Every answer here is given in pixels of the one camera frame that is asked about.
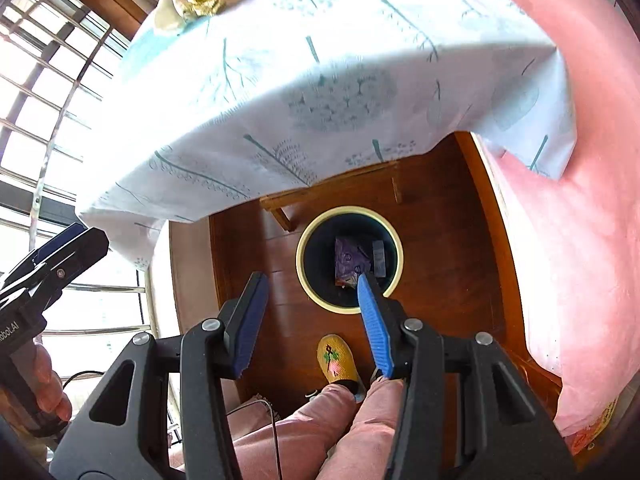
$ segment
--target hand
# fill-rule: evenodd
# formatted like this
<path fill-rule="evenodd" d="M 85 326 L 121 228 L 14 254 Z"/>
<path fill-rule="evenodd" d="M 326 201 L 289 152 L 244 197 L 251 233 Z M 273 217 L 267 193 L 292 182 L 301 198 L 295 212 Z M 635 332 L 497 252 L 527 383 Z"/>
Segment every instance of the hand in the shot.
<path fill-rule="evenodd" d="M 47 413 L 56 413 L 62 420 L 71 418 L 71 401 L 62 391 L 62 381 L 51 367 L 51 356 L 49 352 L 39 343 L 34 343 L 36 347 L 35 359 L 33 362 L 33 373 L 38 381 L 36 389 L 36 399 L 41 410 Z M 9 403 L 5 391 L 0 386 L 0 415 L 4 416 L 9 424 L 15 428 L 20 428 L 20 418 Z"/>

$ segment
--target wooden stool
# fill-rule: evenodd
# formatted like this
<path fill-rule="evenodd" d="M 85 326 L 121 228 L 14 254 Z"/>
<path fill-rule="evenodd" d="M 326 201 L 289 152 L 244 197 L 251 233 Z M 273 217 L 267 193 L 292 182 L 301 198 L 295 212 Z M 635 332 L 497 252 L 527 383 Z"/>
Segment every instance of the wooden stool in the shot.
<path fill-rule="evenodd" d="M 269 211 L 273 215 L 278 224 L 280 224 L 280 227 L 285 231 L 292 232 L 295 227 L 291 225 L 291 220 L 287 218 L 287 215 L 285 215 L 282 210 L 283 207 L 297 202 L 314 200 L 322 194 L 339 192 L 341 189 L 355 184 L 355 182 L 348 182 L 348 180 L 365 174 L 380 177 L 380 179 L 385 180 L 390 178 L 391 183 L 394 186 L 396 203 L 402 203 L 402 192 L 400 190 L 400 164 L 398 161 L 392 160 L 391 162 L 382 162 L 381 164 L 367 166 L 366 168 L 357 168 L 356 170 L 351 170 L 347 173 L 331 176 L 311 187 L 289 189 L 280 193 L 263 196 L 260 199 L 260 206 L 265 211 Z"/>

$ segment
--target gray packet in trash can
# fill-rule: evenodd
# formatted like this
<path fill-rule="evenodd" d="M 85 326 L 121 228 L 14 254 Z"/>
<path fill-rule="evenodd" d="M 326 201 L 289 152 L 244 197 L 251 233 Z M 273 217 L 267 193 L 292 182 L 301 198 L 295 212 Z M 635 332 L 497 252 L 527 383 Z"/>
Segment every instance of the gray packet in trash can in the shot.
<path fill-rule="evenodd" d="M 357 240 L 350 237 L 335 238 L 335 284 L 358 286 L 358 276 L 371 270 L 371 259 Z"/>

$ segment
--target pink pants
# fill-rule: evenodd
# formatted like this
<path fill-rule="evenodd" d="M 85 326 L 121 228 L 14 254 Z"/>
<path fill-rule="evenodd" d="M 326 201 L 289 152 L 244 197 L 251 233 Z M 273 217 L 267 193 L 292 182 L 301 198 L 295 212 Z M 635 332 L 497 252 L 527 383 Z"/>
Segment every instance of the pink pants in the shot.
<path fill-rule="evenodd" d="M 396 432 L 402 388 L 402 381 L 379 378 L 358 410 L 347 388 L 326 386 L 315 399 L 276 425 L 282 477 L 380 480 Z M 343 436 L 351 420 L 351 429 Z M 336 443 L 334 454 L 322 466 L 327 451 Z M 271 426 L 239 438 L 234 447 L 244 480 L 278 478 Z"/>

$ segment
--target person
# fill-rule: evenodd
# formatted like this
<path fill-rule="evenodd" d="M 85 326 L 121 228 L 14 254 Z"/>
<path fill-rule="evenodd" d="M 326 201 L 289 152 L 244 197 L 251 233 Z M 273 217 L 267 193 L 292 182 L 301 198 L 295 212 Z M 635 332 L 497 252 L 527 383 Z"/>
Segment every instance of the person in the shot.
<path fill-rule="evenodd" d="M 36 388 L 36 400 L 41 410 L 47 413 L 55 413 L 62 420 L 71 419 L 71 401 L 62 391 L 62 381 L 53 371 L 51 356 L 41 344 L 34 342 L 35 357 L 33 361 L 33 373 L 38 387 Z M 24 429 L 20 418 L 9 402 L 6 391 L 0 386 L 0 416 L 4 417 L 14 431 L 18 434 L 30 454 L 42 465 L 47 462 L 47 447 Z"/>
<path fill-rule="evenodd" d="M 318 364 L 329 384 L 276 423 L 283 479 L 380 480 L 396 431 L 403 382 L 375 374 L 365 395 L 351 349 L 335 334 L 318 343 Z M 71 403 L 51 369 L 49 354 L 38 344 L 34 371 L 40 382 L 36 393 L 40 407 L 69 420 Z M 0 415 L 20 428 L 1 388 Z M 18 434 L 33 445 L 24 430 Z M 271 425 L 238 438 L 234 448 L 244 480 L 278 479 Z"/>

